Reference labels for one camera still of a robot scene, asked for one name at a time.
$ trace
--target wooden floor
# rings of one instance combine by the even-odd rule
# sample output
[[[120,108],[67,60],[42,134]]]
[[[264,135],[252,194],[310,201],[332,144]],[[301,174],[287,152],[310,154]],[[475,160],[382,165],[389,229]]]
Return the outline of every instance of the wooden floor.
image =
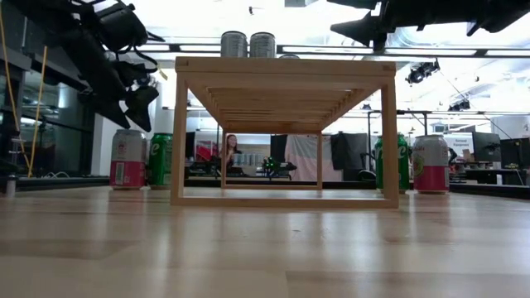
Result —
[[[0,199],[1,297],[528,297],[530,201],[180,209],[169,191]]]

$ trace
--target wooden table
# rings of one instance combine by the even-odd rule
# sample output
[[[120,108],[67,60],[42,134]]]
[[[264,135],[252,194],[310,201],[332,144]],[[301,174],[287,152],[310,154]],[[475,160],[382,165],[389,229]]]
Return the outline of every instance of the wooden table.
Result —
[[[184,196],[188,89],[228,133],[311,134],[318,137],[315,186],[227,185],[222,189],[322,190],[322,131],[381,89],[384,199],[349,199],[345,207],[397,208],[399,196],[396,66],[389,62],[177,57],[171,204],[194,204]],[[198,198],[193,201],[200,204]],[[247,206],[244,199],[231,205]],[[285,199],[282,207],[289,207]]]

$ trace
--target person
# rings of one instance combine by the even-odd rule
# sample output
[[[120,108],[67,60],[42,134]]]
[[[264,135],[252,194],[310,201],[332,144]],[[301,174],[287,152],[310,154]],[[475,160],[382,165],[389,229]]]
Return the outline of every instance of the person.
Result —
[[[234,165],[234,154],[241,154],[238,150],[238,138],[231,134],[226,137],[226,145],[222,154],[226,154],[226,166],[227,170]]]

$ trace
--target green soda can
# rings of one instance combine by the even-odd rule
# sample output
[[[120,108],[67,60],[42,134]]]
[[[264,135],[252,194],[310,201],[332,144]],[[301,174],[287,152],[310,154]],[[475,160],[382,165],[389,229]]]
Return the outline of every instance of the green soda can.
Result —
[[[375,143],[375,185],[378,190],[383,189],[383,139],[379,137]],[[408,175],[408,144],[405,137],[399,133],[397,135],[397,156],[399,168],[399,189],[405,192],[410,187]]]
[[[149,150],[149,167],[147,179],[153,187],[163,188],[171,184],[171,154],[173,152],[173,135],[155,133]]]

